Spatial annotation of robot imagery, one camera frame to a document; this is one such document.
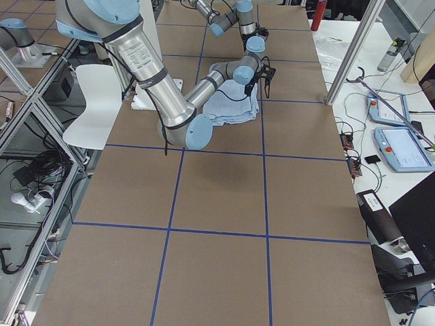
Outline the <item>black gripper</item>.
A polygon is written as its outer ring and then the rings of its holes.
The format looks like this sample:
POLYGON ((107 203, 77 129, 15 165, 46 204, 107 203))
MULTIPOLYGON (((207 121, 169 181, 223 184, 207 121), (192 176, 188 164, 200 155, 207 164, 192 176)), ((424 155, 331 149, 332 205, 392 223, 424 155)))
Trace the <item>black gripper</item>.
POLYGON ((246 51, 247 49, 247 41, 249 38, 257 36, 257 33, 250 33, 250 34, 241 34, 241 40, 243 42, 243 50, 246 51))
POLYGON ((262 73, 255 73, 251 81, 245 86, 244 94, 246 96, 251 96, 254 85, 258 83, 261 78, 262 78, 262 73))

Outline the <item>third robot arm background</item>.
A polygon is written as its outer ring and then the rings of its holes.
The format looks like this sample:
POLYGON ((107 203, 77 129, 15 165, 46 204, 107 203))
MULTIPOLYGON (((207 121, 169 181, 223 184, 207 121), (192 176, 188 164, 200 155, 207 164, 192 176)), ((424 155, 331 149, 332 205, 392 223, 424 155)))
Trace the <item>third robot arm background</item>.
POLYGON ((19 18, 6 18, 1 21, 1 48, 26 48, 35 43, 26 24, 19 18))

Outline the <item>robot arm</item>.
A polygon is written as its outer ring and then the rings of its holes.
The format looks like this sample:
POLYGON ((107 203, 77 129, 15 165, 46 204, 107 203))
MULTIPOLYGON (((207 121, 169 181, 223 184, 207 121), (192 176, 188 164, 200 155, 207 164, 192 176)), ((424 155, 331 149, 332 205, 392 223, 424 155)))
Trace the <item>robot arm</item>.
POLYGON ((139 1, 56 1, 56 24, 64 36, 105 44, 120 56, 126 71, 152 100, 159 116, 158 132, 167 145, 202 149, 211 139, 211 120, 198 110, 232 79, 245 87, 249 96, 264 72, 261 63, 265 41, 257 34, 251 1, 237 1, 228 13, 213 10, 209 1, 190 1, 216 36, 234 24, 244 42, 244 54, 237 61, 219 62, 187 94, 183 95, 169 75, 143 30, 139 1))
POLYGON ((260 27, 254 21, 252 1, 236 1, 234 5, 223 1, 228 7, 228 11, 224 13, 214 8, 214 1, 179 1, 179 3, 187 9, 198 11, 216 37, 221 37, 228 29, 238 24, 245 50, 249 46, 260 44, 262 49, 265 48, 264 40, 260 36, 260 27))

